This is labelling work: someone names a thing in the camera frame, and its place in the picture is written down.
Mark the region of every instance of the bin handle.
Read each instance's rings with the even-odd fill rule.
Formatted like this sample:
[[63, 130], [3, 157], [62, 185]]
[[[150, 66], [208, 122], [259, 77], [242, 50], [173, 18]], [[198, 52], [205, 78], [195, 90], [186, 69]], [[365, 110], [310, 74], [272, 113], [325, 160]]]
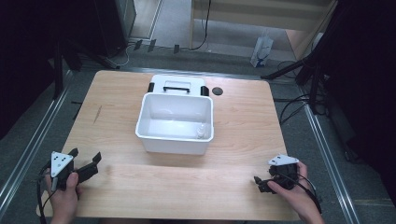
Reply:
[[180, 88], [180, 87], [163, 87], [164, 91], [167, 90], [175, 90], [175, 91], [186, 91], [188, 93], [190, 93], [190, 89], [189, 88]]

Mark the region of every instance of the black cable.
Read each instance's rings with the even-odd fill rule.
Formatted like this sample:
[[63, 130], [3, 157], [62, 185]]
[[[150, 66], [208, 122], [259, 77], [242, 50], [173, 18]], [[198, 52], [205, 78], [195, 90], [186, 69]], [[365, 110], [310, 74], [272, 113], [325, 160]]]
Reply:
[[286, 108], [288, 108], [289, 105], [291, 105], [292, 103], [295, 103], [295, 102], [308, 101], [308, 99], [300, 99], [300, 98], [305, 97], [305, 96], [308, 96], [308, 95], [309, 95], [309, 94], [301, 95], [301, 96], [299, 96], [299, 97], [294, 98], [294, 99], [291, 100], [290, 102], [288, 102], [288, 103], [285, 105], [285, 107], [282, 109], [281, 113], [280, 113], [280, 116], [279, 116], [279, 123], [280, 123], [280, 124], [283, 124], [283, 123], [284, 123], [284, 122], [282, 121], [282, 117], [283, 117], [283, 114], [284, 114], [285, 111], [286, 111]]
[[[201, 7], [201, 17], [203, 17], [204, 16], [203, 1], [200, 1], [200, 7]], [[204, 32], [206, 32], [206, 28], [204, 26], [204, 19], [201, 19], [201, 26], [202, 26], [202, 30]], [[206, 49], [208, 49], [208, 48], [209, 48], [209, 44], [206, 42]]]
[[287, 175], [283, 175], [281, 173], [275, 172], [277, 175], [281, 175], [282, 177], [287, 178], [289, 181], [292, 181], [294, 184], [298, 185], [300, 188], [302, 188], [306, 194], [308, 194], [309, 198], [311, 198], [311, 200], [314, 202], [315, 206], [317, 207], [318, 211], [320, 214], [322, 214], [321, 212], [321, 207], [320, 207], [320, 203], [318, 201], [318, 198], [311, 192], [311, 190], [307, 189], [306, 187], [304, 187], [302, 184], [300, 184], [300, 182], [294, 180], [293, 178], [288, 177]]
[[316, 65], [316, 64], [313, 65], [313, 66], [310, 66], [310, 64], [306, 63], [305, 61], [309, 61], [309, 60], [308, 60], [306, 57], [303, 58], [303, 59], [301, 59], [301, 62], [302, 62], [303, 65], [306, 66], [307, 68], [311, 68], [311, 69], [317, 68], [317, 65]]
[[[279, 63], [278, 65], [277, 65], [277, 71], [280, 71], [280, 69], [279, 69], [279, 66], [282, 64], [282, 63], [295, 63], [295, 61], [283, 61], [283, 62], [281, 62], [281, 63]], [[288, 78], [296, 78], [297, 77], [297, 74], [294, 72], [294, 70], [292, 70], [292, 72], [293, 72], [293, 74], [294, 74], [294, 77], [289, 77], [289, 76], [287, 76], [286, 74], [285, 75], [283, 75], [284, 77], [288, 77]]]
[[43, 208], [45, 208], [46, 207], [46, 204], [47, 204], [47, 202], [50, 200], [50, 198], [53, 196], [53, 194], [56, 192], [56, 190], [55, 191], [53, 191], [52, 193], [51, 193], [51, 195], [48, 197], [48, 199], [44, 202], [44, 204], [43, 204]]
[[38, 210], [40, 212], [40, 223], [47, 224], [46, 217], [44, 215], [44, 205], [41, 201], [41, 181], [44, 179], [44, 172], [50, 168], [50, 161], [48, 161], [43, 168], [41, 168], [40, 172], [38, 173], [38, 179], [36, 182], [36, 193], [37, 193], [37, 203], [38, 203]]
[[[291, 119], [291, 118], [292, 118], [293, 116], [295, 116], [298, 112], [300, 112], [300, 111], [304, 108], [304, 106], [308, 105], [309, 99], [300, 99], [300, 98], [305, 97], [305, 96], [308, 96], [308, 95], [309, 95], [309, 94], [304, 94], [304, 95], [298, 96], [298, 97], [296, 97], [296, 98], [294, 98], [294, 99], [276, 99], [276, 98], [274, 98], [274, 102], [282, 102], [282, 103], [288, 102], [288, 103], [285, 105], [285, 107], [282, 109], [281, 113], [280, 113], [280, 116], [279, 116], [279, 124], [280, 124], [280, 125], [284, 124], [287, 120]], [[304, 103], [303, 103], [303, 105], [301, 105], [300, 107], [298, 107], [296, 110], [294, 110], [287, 118], [282, 119], [284, 113], [286, 112], [286, 109], [287, 109], [291, 104], [296, 103], [296, 102], [304, 102]], [[320, 105], [320, 104], [324, 105], [324, 103], [323, 103], [322, 101], [315, 101], [315, 104], [316, 104], [316, 105]], [[318, 113], [318, 114], [319, 114], [319, 115], [326, 115], [326, 112]]]
[[298, 107], [295, 111], [293, 111], [287, 118], [280, 120], [279, 124], [282, 125], [284, 124], [286, 121], [288, 121], [289, 119], [291, 119], [293, 116], [295, 116], [296, 114], [298, 114], [303, 108], [304, 106], [308, 105], [308, 103], [304, 103], [303, 105], [301, 105], [300, 107]]
[[206, 41], [206, 38], [207, 38], [207, 21], [209, 21], [210, 5], [212, 5], [212, 0], [209, 0], [209, 7], [207, 8], [206, 24], [205, 24], [205, 38], [204, 38], [204, 41], [202, 42], [202, 44], [201, 44], [199, 47], [197, 47], [197, 48], [195, 48], [195, 49], [191, 49], [191, 50], [199, 49], [199, 48], [205, 43], [205, 41]]
[[311, 189], [314, 191], [315, 197], [318, 197], [318, 196], [317, 196], [317, 189], [315, 188], [314, 184], [312, 184], [312, 182], [311, 182], [308, 178], [306, 178], [305, 176], [300, 175], [300, 174], [297, 174], [297, 175], [298, 175], [299, 177], [301, 177], [302, 179], [306, 180], [306, 182], [308, 182], [308, 184], [311, 186]]

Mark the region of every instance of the black stand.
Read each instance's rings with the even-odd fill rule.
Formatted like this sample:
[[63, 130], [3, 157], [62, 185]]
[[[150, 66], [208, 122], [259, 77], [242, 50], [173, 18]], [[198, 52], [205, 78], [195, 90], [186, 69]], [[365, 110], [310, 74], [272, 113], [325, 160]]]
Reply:
[[329, 22], [329, 26], [313, 51], [300, 61], [293, 63], [277, 72], [274, 72], [273, 74], [261, 76], [261, 78], [274, 79], [302, 66], [302, 69], [295, 80], [297, 85], [304, 85], [311, 77], [313, 77], [308, 104], [310, 105], [313, 113], [317, 114], [318, 112], [315, 109], [315, 102], [317, 98], [319, 80], [323, 76], [322, 68], [323, 63], [325, 62], [323, 60], [326, 60], [326, 56], [330, 55], [332, 48], [339, 37], [338, 33], [340, 32], [338, 31], [342, 26], [343, 18], [349, 9], [350, 7], [346, 7], [345, 4], [342, 4], [340, 1], [338, 1], [338, 5], [334, 10], [332, 18]]
[[64, 89], [64, 70], [62, 57], [64, 56], [64, 60], [69, 65], [70, 69], [79, 71], [82, 62], [77, 55], [77, 52], [84, 53], [94, 61], [101, 64], [104, 68], [107, 69], [118, 69], [119, 67], [114, 67], [112, 64], [103, 60], [96, 54], [90, 52], [89, 50], [82, 47], [79, 43], [72, 40], [63, 40], [60, 39], [55, 43], [55, 55], [54, 55], [54, 80], [55, 80], [55, 93], [53, 95], [53, 99], [57, 99]]

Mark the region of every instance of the human hand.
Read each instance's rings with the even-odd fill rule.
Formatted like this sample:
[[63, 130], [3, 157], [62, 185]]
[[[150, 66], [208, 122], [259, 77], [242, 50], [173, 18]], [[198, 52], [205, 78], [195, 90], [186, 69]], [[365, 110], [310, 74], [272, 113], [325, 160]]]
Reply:
[[[50, 175], [46, 175], [47, 192], [49, 195], [52, 194], [51, 189], [51, 178]], [[72, 223], [76, 217], [78, 195], [82, 193], [82, 189], [77, 186], [78, 174], [71, 173], [66, 181], [66, 189], [56, 190], [56, 192], [49, 198], [52, 205], [53, 217], [51, 223], [66, 224]]]
[[[308, 178], [308, 170], [305, 164], [299, 161], [297, 163], [297, 169], [298, 173], [301, 176]], [[306, 189], [310, 189], [310, 186], [306, 179], [299, 178], [299, 183], [303, 185]], [[302, 221], [308, 224], [324, 223], [324, 220], [319, 213], [317, 206], [308, 196], [305, 190], [303, 190], [299, 186], [295, 186], [293, 189], [287, 190], [279, 186], [274, 181], [268, 181], [267, 185], [290, 204], [290, 206], [294, 209], [294, 211], [297, 212]]]

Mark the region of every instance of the metal frame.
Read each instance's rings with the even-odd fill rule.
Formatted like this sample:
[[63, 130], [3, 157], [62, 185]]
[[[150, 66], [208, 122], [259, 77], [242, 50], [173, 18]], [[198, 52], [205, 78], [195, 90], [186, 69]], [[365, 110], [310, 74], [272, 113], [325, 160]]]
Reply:
[[[207, 73], [207, 72], [191, 72], [191, 71], [176, 71], [176, 70], [162, 70], [162, 69], [150, 69], [150, 68], [131, 68], [126, 69], [124, 71], [129, 72], [140, 72], [140, 73], [154, 73], [154, 74], [174, 74], [174, 75], [190, 75], [190, 76], [207, 76], [207, 77], [227, 77], [227, 78], [238, 78], [238, 79], [249, 79], [249, 80], [261, 80], [258, 76], [246, 76], [246, 75], [231, 75], [231, 74], [220, 74], [220, 73]], [[30, 140], [28, 146], [24, 150], [20, 160], [15, 166], [13, 172], [9, 176], [6, 184], [3, 186], [0, 192], [0, 220], [2, 219], [4, 213], [6, 212], [12, 198], [14, 197], [18, 187], [20, 186], [27, 170], [29, 169], [30, 164], [32, 163], [35, 154], [39, 150], [41, 143], [43, 142], [51, 123], [53, 122], [55, 116], [57, 115], [61, 105], [64, 102], [64, 98], [68, 93], [70, 83], [74, 79], [72, 72], [69, 70], [65, 75], [65, 88], [61, 92], [60, 97], [57, 100], [54, 100], [49, 109], [41, 120], [40, 125], [35, 131], [32, 139]], [[286, 82], [280, 78], [277, 80], [269, 81], [270, 83], [277, 84], [290, 84], [290, 82]], [[305, 94], [305, 90], [300, 88], [300, 91]], [[349, 196], [347, 187], [344, 183], [343, 178], [341, 177], [338, 168], [335, 164], [335, 161], [332, 156], [331, 149], [329, 144], [327, 143], [326, 136], [321, 130], [319, 121], [317, 117], [313, 114], [309, 106], [305, 107], [305, 112], [309, 123], [311, 125], [314, 136], [316, 137], [318, 147], [324, 163], [328, 169], [328, 173], [330, 179], [332, 181], [332, 185], [334, 187], [335, 193], [338, 197], [338, 201], [343, 210], [344, 216], [346, 218], [347, 223], [359, 224], [361, 223], [358, 217], [358, 214], [355, 210], [354, 204]]]

